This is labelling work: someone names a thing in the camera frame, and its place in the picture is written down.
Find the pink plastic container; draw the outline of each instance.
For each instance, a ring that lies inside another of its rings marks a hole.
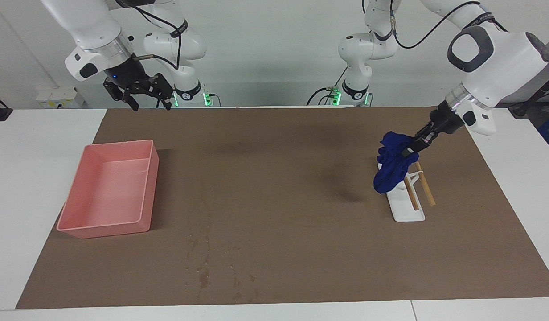
[[[81,239],[148,231],[158,164],[152,140],[86,146],[57,230]]]

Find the white table surface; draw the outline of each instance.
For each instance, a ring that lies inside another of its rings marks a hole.
[[[0,321],[549,321],[549,298],[13,311],[105,112],[16,110],[0,123]],[[472,137],[549,269],[549,146],[507,110],[495,120],[496,134]]]

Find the brown table mat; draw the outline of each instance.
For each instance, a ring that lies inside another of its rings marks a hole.
[[[396,223],[385,132],[430,108],[109,110],[95,143],[152,139],[152,230],[53,229],[18,309],[549,296],[549,272],[468,132],[421,153],[437,200]]]

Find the blue cloth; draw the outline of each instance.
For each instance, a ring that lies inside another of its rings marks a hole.
[[[395,188],[407,174],[409,165],[417,162],[419,154],[414,152],[407,158],[401,156],[401,152],[411,144],[413,137],[388,132],[383,136],[378,150],[378,163],[382,165],[380,171],[374,177],[374,189],[380,193],[387,193]]]

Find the wooden stick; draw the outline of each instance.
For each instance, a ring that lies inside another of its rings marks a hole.
[[[417,170],[419,173],[419,179],[421,179],[421,185],[423,186],[423,190],[425,191],[425,195],[427,195],[427,200],[429,201],[429,206],[435,206],[437,203],[435,203],[435,199],[433,198],[433,193],[431,193],[431,189],[429,188],[429,184],[427,183],[427,179],[425,178],[425,174],[423,173],[423,168],[421,168],[421,164],[419,162],[415,163],[415,166],[417,167]]]
[[[409,183],[409,178],[407,178],[407,176],[405,176],[405,178],[403,179],[403,183],[405,183],[405,189],[407,189],[407,193],[409,194],[409,199],[411,199],[413,210],[419,211],[419,205],[417,205],[417,199],[415,199],[415,195],[413,195],[413,187],[411,187],[411,183]]]

